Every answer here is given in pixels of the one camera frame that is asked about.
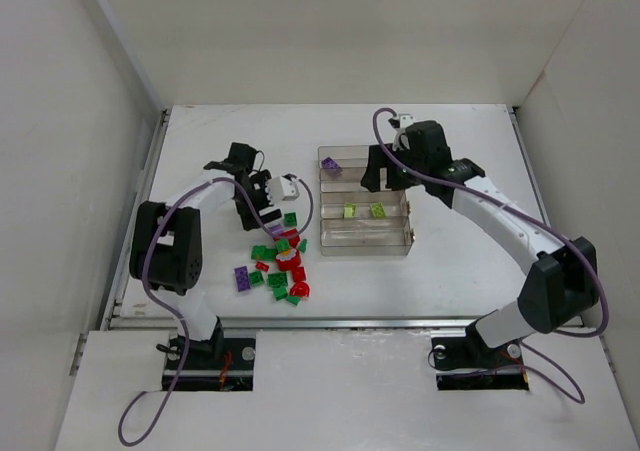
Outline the purple lego plate brick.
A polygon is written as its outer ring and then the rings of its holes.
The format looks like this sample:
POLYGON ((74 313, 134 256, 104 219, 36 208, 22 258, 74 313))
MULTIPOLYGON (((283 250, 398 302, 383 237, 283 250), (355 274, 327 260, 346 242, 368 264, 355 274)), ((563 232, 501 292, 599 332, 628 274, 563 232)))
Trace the purple lego plate brick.
POLYGON ((320 164, 322 169, 332 178, 340 176, 343 172, 343 168, 331 157, 326 157, 320 164))

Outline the lime lego slope brick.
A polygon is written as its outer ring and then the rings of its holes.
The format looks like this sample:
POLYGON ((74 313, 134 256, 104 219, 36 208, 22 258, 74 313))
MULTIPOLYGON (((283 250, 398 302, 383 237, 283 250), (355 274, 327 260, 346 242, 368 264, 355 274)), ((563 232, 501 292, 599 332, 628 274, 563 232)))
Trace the lime lego slope brick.
POLYGON ((372 203, 370 206, 371 216, 375 219, 385 219, 387 217, 385 208, 382 203, 372 203))
POLYGON ((357 217, 357 205, 355 203, 345 203, 343 208, 344 219, 355 219, 357 217))

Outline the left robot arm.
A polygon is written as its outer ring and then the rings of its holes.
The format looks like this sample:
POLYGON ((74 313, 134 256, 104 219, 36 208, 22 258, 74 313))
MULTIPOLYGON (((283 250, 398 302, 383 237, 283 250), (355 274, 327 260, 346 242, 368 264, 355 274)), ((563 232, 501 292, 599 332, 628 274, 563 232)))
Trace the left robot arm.
POLYGON ((261 152, 234 142, 222 161, 207 163, 186 188, 164 201, 144 201, 137 210, 129 273, 152 301, 178 319, 172 345, 189 357, 218 360, 224 352, 219 317, 196 288, 204 266, 202 218, 232 202, 242 229, 252 231, 279 219, 268 196, 267 170, 255 168, 261 152))

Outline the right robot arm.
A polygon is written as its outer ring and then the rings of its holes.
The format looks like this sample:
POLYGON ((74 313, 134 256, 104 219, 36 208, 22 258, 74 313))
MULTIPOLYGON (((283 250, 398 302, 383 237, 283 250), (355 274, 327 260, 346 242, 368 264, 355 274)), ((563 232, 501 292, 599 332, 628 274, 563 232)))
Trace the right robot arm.
POLYGON ((370 192, 423 187, 484 231, 525 275, 514 301, 467 326, 470 355, 532 334, 556 332, 604 302, 595 248, 588 240, 570 240, 508 203, 480 166, 468 158, 453 158, 438 122, 386 112, 395 136, 390 143, 378 138, 370 146, 362 187, 370 192))

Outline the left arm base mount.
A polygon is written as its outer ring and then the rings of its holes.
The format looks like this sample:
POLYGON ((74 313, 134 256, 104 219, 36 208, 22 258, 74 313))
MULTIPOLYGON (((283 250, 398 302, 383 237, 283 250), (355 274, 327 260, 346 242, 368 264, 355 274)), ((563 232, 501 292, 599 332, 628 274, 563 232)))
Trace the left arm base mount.
POLYGON ((176 391, 252 391, 256 339, 214 337, 191 341, 176 391))

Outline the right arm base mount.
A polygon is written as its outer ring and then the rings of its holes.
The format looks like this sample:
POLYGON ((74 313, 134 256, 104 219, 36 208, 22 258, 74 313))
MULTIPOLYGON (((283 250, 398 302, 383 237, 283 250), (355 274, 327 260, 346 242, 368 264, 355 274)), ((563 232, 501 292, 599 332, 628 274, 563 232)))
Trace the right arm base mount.
POLYGON ((528 391, 517 341, 497 348, 471 347, 465 336, 434 336, 428 363, 439 391, 528 391))

